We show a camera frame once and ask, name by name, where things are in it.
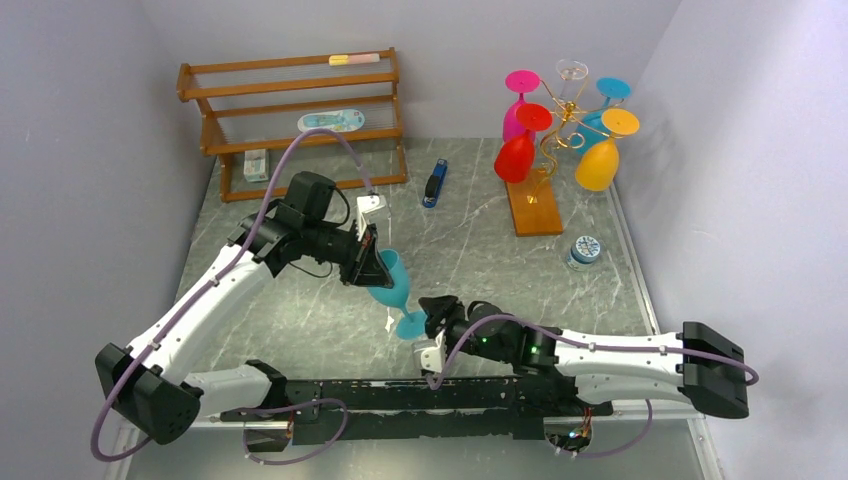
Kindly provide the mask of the teal plastic wine glass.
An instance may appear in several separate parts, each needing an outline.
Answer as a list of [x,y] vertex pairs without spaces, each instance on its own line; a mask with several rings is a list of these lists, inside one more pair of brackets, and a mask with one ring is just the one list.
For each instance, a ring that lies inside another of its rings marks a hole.
[[413,340],[425,334],[427,314],[422,310],[411,312],[408,309],[410,279],[399,254],[392,249],[379,252],[380,258],[388,268],[393,281],[391,288],[368,287],[367,290],[378,303],[399,310],[402,318],[398,321],[395,333],[401,340]]

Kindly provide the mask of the red plastic wine glass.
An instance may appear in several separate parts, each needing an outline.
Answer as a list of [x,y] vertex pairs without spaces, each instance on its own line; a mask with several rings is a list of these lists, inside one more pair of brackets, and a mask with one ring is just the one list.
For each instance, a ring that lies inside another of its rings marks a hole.
[[549,110],[536,103],[521,105],[515,116],[520,132],[501,147],[494,162],[495,173],[506,183],[521,183],[527,178],[535,159],[534,134],[552,124]]

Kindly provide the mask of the yellow plastic wine glass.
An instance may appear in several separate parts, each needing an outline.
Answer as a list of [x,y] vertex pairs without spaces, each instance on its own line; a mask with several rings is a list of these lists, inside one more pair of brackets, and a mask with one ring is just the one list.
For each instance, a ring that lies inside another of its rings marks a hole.
[[583,154],[575,170],[577,183],[593,192],[603,191],[613,183],[620,163],[616,141],[634,135],[640,129],[639,119],[622,108],[607,109],[602,115],[602,122],[609,130],[608,138]]

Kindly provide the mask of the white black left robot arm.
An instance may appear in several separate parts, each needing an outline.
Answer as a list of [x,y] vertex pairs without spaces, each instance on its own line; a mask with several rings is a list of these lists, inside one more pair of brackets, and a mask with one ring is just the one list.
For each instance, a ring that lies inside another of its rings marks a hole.
[[348,286],[393,285],[371,220],[387,212],[386,198],[374,191],[358,197],[348,207],[353,223],[345,229],[325,218],[339,192],[327,177],[296,174],[284,197],[264,200],[240,223],[207,272],[165,316],[125,347],[106,345],[95,366],[108,407],[148,440],[166,445],[199,417],[250,410],[271,420],[290,406],[286,377],[264,362],[206,373],[192,368],[233,313],[303,257],[337,266]]

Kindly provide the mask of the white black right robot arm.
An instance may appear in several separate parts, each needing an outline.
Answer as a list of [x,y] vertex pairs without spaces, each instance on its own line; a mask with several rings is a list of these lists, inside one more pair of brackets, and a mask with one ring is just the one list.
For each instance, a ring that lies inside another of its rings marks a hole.
[[521,320],[484,301],[421,297],[425,332],[439,345],[423,369],[441,383],[459,354],[508,364],[517,375],[564,377],[549,399],[561,414],[614,400],[669,400],[723,419],[749,416],[747,389],[758,376],[744,350],[712,327],[686,321],[679,332],[596,335]]

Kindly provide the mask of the wooden shelf rack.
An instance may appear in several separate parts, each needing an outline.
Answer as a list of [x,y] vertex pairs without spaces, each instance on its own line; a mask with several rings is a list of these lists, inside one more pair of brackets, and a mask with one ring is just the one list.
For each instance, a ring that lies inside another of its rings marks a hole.
[[350,143],[393,142],[394,151],[377,186],[403,184],[408,168],[399,98],[400,65],[393,47],[384,50],[250,60],[184,63],[176,94],[197,105],[199,146],[220,165],[223,202],[254,200],[264,190],[233,187],[244,153],[284,150],[311,128],[330,128],[346,117],[340,135]]

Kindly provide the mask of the blue hanging wine glass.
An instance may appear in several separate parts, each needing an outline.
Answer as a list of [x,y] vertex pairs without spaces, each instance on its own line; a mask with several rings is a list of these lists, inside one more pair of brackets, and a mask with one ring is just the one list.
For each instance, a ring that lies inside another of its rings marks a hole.
[[582,118],[575,130],[575,135],[571,138],[572,146],[580,155],[608,138],[609,130],[602,122],[603,113],[610,107],[618,106],[631,95],[630,85],[616,77],[601,77],[596,81],[595,86],[604,97],[604,103],[599,109],[587,113]]

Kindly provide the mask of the pink plastic wine glass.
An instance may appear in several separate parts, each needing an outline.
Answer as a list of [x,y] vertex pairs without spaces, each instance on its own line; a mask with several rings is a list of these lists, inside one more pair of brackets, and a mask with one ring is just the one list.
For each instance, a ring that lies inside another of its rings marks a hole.
[[525,134],[526,129],[518,121],[517,110],[526,104],[525,95],[534,92],[540,85],[539,76],[531,70],[515,70],[505,77],[505,86],[508,90],[518,95],[517,100],[507,109],[502,122],[502,141],[504,143],[512,140],[520,134]]

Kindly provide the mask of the clear wine glass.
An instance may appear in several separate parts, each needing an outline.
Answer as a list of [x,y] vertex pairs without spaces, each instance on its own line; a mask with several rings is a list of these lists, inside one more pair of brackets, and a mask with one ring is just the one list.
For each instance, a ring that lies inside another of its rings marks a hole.
[[558,100],[562,103],[577,102],[587,82],[588,66],[578,60],[561,59],[555,68],[562,79]]

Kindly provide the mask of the blue stapler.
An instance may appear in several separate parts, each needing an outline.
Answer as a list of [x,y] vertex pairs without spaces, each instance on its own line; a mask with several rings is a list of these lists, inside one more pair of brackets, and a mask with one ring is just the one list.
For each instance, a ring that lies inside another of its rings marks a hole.
[[437,205],[447,172],[448,161],[439,158],[425,185],[421,201],[423,207],[434,208]]

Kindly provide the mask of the blue white oval package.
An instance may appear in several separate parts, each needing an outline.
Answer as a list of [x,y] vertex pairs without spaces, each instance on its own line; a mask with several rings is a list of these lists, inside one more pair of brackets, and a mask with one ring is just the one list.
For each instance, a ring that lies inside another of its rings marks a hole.
[[325,128],[339,133],[348,133],[361,129],[365,124],[364,113],[357,109],[341,109],[302,115],[297,128],[305,132],[316,128]]

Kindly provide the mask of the small teal white box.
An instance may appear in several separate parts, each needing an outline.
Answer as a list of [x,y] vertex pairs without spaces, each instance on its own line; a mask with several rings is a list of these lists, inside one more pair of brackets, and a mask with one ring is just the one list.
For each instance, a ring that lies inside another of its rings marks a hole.
[[269,152],[267,149],[253,149],[244,152],[243,176],[250,183],[269,180]]

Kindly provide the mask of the yellow pink eraser bar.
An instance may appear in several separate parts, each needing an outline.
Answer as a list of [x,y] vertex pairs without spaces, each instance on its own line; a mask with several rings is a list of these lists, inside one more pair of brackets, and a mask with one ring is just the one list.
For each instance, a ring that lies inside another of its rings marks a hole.
[[332,67],[362,65],[378,63],[381,55],[377,52],[360,54],[338,54],[328,58],[328,64]]

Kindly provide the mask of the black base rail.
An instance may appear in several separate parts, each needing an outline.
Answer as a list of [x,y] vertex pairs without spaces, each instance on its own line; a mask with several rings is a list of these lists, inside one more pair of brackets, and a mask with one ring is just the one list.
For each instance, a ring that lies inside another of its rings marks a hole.
[[611,403],[590,405],[573,381],[539,376],[449,378],[437,390],[424,379],[291,380],[275,407],[296,413],[226,411],[225,423],[291,420],[297,446],[341,441],[508,436],[541,440],[548,418],[609,416]]

